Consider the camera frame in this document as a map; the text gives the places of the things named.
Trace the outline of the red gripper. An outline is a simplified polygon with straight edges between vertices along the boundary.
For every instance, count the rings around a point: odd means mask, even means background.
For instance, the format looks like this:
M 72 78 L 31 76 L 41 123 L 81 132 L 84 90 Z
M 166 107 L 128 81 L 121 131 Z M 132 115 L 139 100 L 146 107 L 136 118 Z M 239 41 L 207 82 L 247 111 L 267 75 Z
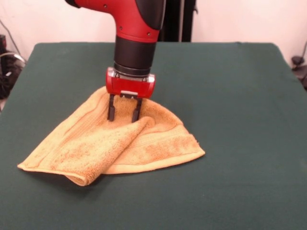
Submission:
M 114 121 L 115 107 L 114 99 L 115 95 L 129 95 L 137 97 L 137 104 L 132 114 L 131 122 L 134 123 L 139 120 L 142 98 L 150 98 L 153 94 L 155 87 L 155 75 L 149 74 L 148 76 L 136 78 L 125 76 L 118 73 L 113 67 L 108 67 L 106 70 L 106 90 L 110 94 L 108 104 L 109 121 Z

